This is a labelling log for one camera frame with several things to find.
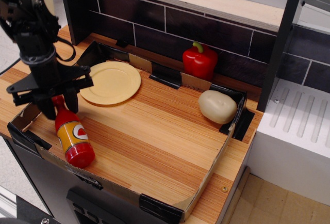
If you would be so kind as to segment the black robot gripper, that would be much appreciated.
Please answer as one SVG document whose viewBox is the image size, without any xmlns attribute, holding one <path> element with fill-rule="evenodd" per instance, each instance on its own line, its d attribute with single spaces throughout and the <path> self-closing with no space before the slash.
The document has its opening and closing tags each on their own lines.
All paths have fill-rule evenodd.
<svg viewBox="0 0 330 224">
<path fill-rule="evenodd" d="M 48 119 L 55 120 L 53 97 L 62 95 L 67 108 L 77 113 L 77 94 L 81 89 L 93 86 L 90 67 L 65 66 L 58 62 L 56 55 L 43 59 L 42 62 L 30 63 L 31 73 L 7 87 L 15 105 L 37 104 Z"/>
</svg>

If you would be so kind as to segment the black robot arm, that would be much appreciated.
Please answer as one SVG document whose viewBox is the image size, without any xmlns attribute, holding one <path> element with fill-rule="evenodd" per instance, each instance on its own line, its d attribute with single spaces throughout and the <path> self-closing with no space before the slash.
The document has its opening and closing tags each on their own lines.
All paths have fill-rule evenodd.
<svg viewBox="0 0 330 224">
<path fill-rule="evenodd" d="M 78 112 L 77 94 L 93 86 L 88 66 L 66 66 L 54 44 L 59 38 L 58 18 L 44 0 L 1 0 L 1 28 L 18 45 L 20 60 L 30 74 L 7 87 L 16 106 L 37 105 L 51 120 L 56 118 L 53 97 L 64 97 L 67 108 Z"/>
</svg>

